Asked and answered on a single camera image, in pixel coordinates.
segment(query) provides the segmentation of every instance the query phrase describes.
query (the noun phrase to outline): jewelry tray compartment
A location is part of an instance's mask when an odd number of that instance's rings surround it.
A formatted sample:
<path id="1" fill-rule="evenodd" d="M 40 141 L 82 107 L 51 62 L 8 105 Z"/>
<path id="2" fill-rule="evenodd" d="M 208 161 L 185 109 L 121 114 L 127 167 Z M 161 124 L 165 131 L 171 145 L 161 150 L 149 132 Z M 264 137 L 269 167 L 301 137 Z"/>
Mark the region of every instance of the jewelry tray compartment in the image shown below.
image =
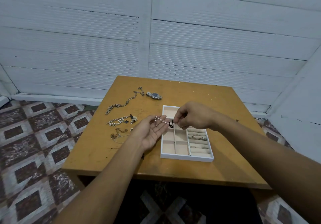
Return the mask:
<path id="1" fill-rule="evenodd" d="M 178 108 L 177 106 L 163 105 L 163 115 L 166 115 L 169 119 L 174 119 Z M 214 160 L 205 129 L 189 127 L 183 130 L 177 124 L 163 133 L 160 153 L 161 158 L 168 159 L 204 162 Z"/>

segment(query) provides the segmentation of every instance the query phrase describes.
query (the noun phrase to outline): right hand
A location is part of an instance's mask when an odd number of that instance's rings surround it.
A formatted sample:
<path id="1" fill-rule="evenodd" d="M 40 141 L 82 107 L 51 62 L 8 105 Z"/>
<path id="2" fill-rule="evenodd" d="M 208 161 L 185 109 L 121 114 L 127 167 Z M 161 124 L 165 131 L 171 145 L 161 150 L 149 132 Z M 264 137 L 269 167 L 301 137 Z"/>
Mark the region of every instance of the right hand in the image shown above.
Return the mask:
<path id="1" fill-rule="evenodd" d="M 196 129 L 218 130 L 216 122 L 225 115 L 195 101 L 187 102 L 180 107 L 174 117 L 174 123 L 183 129 L 192 126 Z"/>

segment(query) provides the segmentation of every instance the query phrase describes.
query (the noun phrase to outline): wristwatch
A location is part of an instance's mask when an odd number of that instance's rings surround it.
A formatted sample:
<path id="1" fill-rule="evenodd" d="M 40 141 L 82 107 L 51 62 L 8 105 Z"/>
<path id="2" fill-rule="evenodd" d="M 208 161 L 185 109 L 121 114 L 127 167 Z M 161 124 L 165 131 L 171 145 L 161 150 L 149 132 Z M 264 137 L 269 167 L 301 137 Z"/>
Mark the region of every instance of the wristwatch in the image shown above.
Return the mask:
<path id="1" fill-rule="evenodd" d="M 146 93 L 147 96 L 153 98 L 153 99 L 157 99 L 157 100 L 161 100 L 163 97 L 160 96 L 159 94 L 157 93 L 150 93 L 150 92 L 147 92 Z"/>

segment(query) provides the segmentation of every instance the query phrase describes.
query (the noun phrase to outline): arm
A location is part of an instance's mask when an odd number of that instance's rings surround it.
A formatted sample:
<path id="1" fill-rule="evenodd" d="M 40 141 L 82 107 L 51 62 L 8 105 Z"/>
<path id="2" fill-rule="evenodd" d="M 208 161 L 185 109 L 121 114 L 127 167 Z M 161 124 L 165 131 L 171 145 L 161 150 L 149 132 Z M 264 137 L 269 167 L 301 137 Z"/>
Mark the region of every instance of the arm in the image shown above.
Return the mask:
<path id="1" fill-rule="evenodd" d="M 309 223 L 321 220 L 321 165 L 205 105 L 188 102 L 175 115 L 180 127 L 219 131 L 264 180 Z"/>
<path id="2" fill-rule="evenodd" d="M 109 164 L 72 202 L 54 224 L 113 223 L 142 154 L 152 148 L 168 125 L 155 116 L 143 119 L 118 149 Z"/>

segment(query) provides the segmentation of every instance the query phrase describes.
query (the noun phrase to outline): hand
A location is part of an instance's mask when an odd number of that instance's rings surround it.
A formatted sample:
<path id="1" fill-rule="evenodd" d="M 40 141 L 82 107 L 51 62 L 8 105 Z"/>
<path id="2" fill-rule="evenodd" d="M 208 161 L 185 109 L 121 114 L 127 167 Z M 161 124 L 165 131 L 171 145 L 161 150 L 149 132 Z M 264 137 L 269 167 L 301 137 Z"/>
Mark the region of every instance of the hand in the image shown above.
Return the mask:
<path id="1" fill-rule="evenodd" d="M 144 151 L 152 148 L 157 139 L 168 129 L 166 115 L 157 116 L 161 120 L 165 120 L 166 123 L 160 120 L 156 121 L 157 127 L 155 126 L 155 115 L 150 115 L 139 124 L 134 127 L 134 130 L 130 137 L 134 137 L 137 141 L 141 142 Z"/>
<path id="2" fill-rule="evenodd" d="M 174 123 L 183 129 L 192 126 L 197 129 L 210 128 L 216 131 L 218 130 L 217 122 L 223 117 L 226 116 L 203 104 L 190 101 L 178 109 Z"/>

